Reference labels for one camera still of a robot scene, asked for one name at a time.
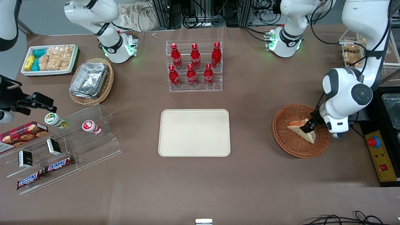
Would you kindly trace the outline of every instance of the beige tray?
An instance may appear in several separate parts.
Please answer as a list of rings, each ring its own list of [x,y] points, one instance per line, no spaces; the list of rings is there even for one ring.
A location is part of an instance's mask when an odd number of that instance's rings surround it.
[[[158,153],[164,157],[226,157],[230,154],[225,109],[166,109],[161,113]]]

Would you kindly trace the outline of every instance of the wicker basket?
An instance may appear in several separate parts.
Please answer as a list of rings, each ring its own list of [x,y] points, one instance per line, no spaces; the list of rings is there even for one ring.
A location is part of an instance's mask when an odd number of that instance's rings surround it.
[[[89,59],[86,62],[93,62],[93,63],[100,62],[100,63],[103,63],[104,65],[107,65],[107,67],[108,67],[106,78],[104,79],[103,87],[101,89],[99,97],[97,97],[97,98],[82,98],[82,97],[75,96],[70,92],[70,96],[71,96],[72,100],[74,100],[74,102],[82,104],[82,105],[86,105],[86,106],[91,106],[91,105],[95,105],[95,104],[98,104],[98,103],[104,101],[104,99],[106,99],[107,95],[110,93],[112,82],[114,81],[114,71],[112,70],[110,63],[102,58]],[[78,73],[78,71],[82,67],[82,65],[83,65],[83,63],[75,71],[74,76],[72,77],[72,80],[71,80],[71,84],[74,81],[76,74]]]
[[[272,131],[275,140],[287,153],[299,158],[309,159],[320,156],[328,148],[331,135],[326,128],[320,125],[315,126],[316,139],[314,144],[287,128],[287,125],[292,121],[310,119],[310,113],[313,110],[314,108],[306,104],[289,104],[275,114]]]

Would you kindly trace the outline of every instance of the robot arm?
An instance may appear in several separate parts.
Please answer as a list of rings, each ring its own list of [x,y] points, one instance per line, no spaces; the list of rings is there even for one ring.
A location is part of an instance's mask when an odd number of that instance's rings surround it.
[[[18,39],[21,0],[0,0],[0,52],[12,48]]]
[[[350,30],[365,37],[364,68],[335,68],[322,80],[328,100],[312,113],[301,129],[308,133],[316,123],[326,124],[334,137],[349,129],[348,116],[365,108],[382,79],[382,64],[388,45],[390,0],[347,0],[342,20]]]
[[[111,24],[119,17],[113,0],[74,0],[64,6],[67,18],[97,36],[106,56],[114,63],[122,63],[134,55],[133,38],[118,33]]]
[[[276,55],[287,58],[294,55],[304,31],[307,28],[308,20],[306,15],[322,13],[329,10],[336,0],[282,0],[280,10],[287,17],[284,26],[270,31],[269,39],[272,43],[268,49]]]

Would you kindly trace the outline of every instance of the aluminum foil container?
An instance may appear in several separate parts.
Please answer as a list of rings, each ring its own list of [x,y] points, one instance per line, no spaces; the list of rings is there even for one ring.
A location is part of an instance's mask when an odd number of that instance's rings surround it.
[[[69,91],[75,96],[97,98],[106,74],[107,66],[103,63],[84,63],[76,74]]]

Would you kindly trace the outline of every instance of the cloth bag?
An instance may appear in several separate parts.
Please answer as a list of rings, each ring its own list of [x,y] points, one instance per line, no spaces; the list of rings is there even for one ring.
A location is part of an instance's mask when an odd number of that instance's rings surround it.
[[[156,18],[156,11],[154,7],[148,2],[135,2],[135,3],[120,3],[118,8],[120,10],[120,25],[121,27],[134,29],[137,31],[149,31],[159,27]]]

